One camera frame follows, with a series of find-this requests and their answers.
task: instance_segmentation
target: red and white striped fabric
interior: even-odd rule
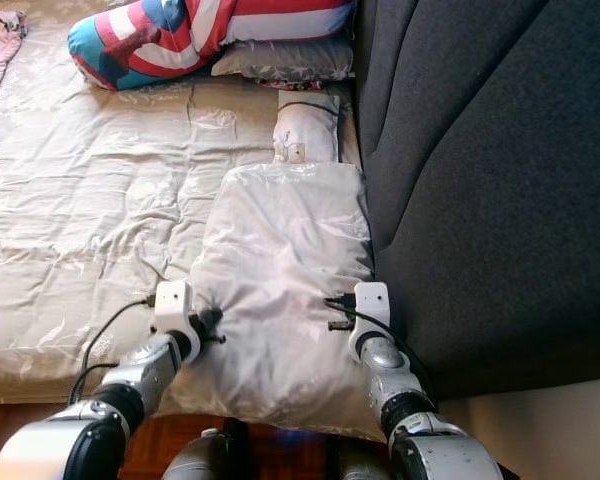
[[[108,88],[191,72],[235,40],[325,37],[355,0],[139,0],[78,22],[69,50],[89,79]]]

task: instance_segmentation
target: dark gray upholstery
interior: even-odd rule
[[[600,1],[360,12],[360,144],[392,326],[443,397],[600,377]]]

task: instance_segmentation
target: mattress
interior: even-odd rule
[[[106,6],[0,2],[29,28],[0,86],[0,402],[63,401],[102,324],[187,277],[224,174],[274,156],[275,90],[204,72],[115,93],[86,84],[67,32]],[[348,87],[327,91],[341,97],[341,161],[359,164]],[[138,345],[151,321],[125,313],[91,361]]]

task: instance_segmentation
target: wooden floor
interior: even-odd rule
[[[0,405],[0,448],[26,423],[42,419],[62,405]],[[173,457],[200,432],[221,427],[223,419],[193,415],[150,420],[134,436],[121,480],[160,479]],[[250,425],[261,480],[318,480],[325,478],[327,437]]]

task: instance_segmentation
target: black cable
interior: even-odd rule
[[[93,370],[97,368],[115,368],[117,366],[117,363],[96,363],[95,365],[91,365],[87,369],[81,371],[80,375],[78,375],[78,378],[76,378],[73,387],[71,387],[71,391],[69,392],[69,398],[67,399],[67,407],[70,407],[71,405],[76,403],[73,399],[76,396],[78,385],[84,386],[87,380],[87,375],[89,375]]]
[[[128,310],[131,307],[135,307],[136,305],[149,305],[152,306],[152,299],[155,302],[155,295],[149,295],[149,297],[143,299],[143,300],[137,300],[135,302],[131,302],[128,303],[127,305],[125,305],[124,307],[122,307],[120,310],[118,310],[116,313],[113,314],[113,316],[107,321],[107,323],[105,323],[102,328],[100,328],[100,330],[98,330],[98,333],[96,333],[96,335],[91,339],[91,341],[89,342],[89,345],[87,345],[86,350],[84,351],[84,355],[82,356],[82,366],[80,367],[80,376],[78,376],[76,383],[74,384],[73,388],[71,389],[71,394],[69,394],[69,398],[67,399],[67,404],[68,405],[73,405],[75,402],[77,402],[78,400],[80,400],[80,398],[82,397],[82,392],[84,390],[84,383],[85,383],[85,378],[86,378],[86,373],[89,369],[87,368],[89,365],[89,355],[91,354],[91,350],[93,349],[94,345],[98,342],[98,340],[100,339],[100,337],[102,336],[102,334],[107,330],[107,328],[109,328],[111,326],[111,324],[113,322],[116,321],[116,319],[126,310]]]
[[[370,315],[367,315],[362,312],[358,312],[354,308],[347,308],[347,307],[341,307],[340,305],[333,305],[333,303],[332,303],[333,301],[334,301],[334,299],[331,299],[331,298],[324,299],[324,304],[327,307],[332,308],[333,310],[338,310],[339,312],[347,313],[349,315],[355,315],[356,317],[362,318],[363,320],[366,320],[369,323],[373,323],[376,327],[381,328],[382,330],[387,332],[389,335],[391,335],[391,338],[393,338],[393,341],[398,346],[398,348],[402,351],[402,353],[404,353],[409,358],[411,365],[413,365],[414,373],[420,379],[420,381],[423,382],[423,388],[424,388],[425,392],[427,393],[427,396],[429,397],[429,399],[431,400],[431,402],[437,409],[438,402],[435,398],[435,395],[433,394],[433,387],[431,385],[431,380],[429,378],[429,375],[427,374],[427,369],[425,368],[424,364],[422,363],[422,360],[420,360],[418,355],[416,355],[416,352],[414,352],[411,349],[411,347],[409,347],[409,345],[407,345],[405,342],[403,342],[401,338],[396,336],[396,334],[393,333],[389,327],[387,327],[384,323],[382,323],[377,318],[373,318]]]

